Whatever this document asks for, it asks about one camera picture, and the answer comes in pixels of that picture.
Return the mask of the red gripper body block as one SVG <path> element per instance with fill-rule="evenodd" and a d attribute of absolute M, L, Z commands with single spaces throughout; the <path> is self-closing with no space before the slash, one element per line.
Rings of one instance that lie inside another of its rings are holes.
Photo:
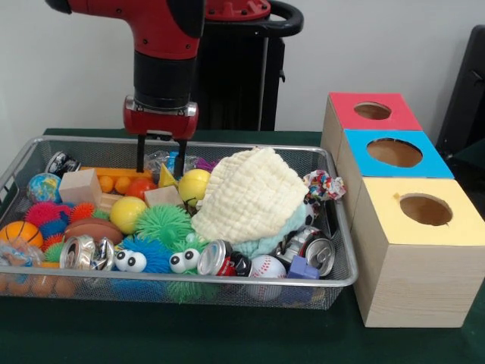
<path fill-rule="evenodd" d="M 182 108 L 155 110 L 139 104 L 133 96 L 124 100 L 124 127 L 131 134 L 163 134 L 174 140 L 190 140 L 196 131 L 198 117 L 195 102 Z"/>

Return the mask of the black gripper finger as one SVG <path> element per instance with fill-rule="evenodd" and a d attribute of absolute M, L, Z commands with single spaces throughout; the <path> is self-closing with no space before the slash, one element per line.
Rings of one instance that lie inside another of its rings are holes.
<path fill-rule="evenodd" d="M 145 156 L 146 135 L 139 135 L 137 138 L 136 150 L 136 171 L 144 172 L 144 156 Z"/>
<path fill-rule="evenodd" d="M 175 159 L 175 178 L 179 180 L 183 176 L 186 158 L 186 140 L 177 140 L 179 144 L 178 155 Z"/>

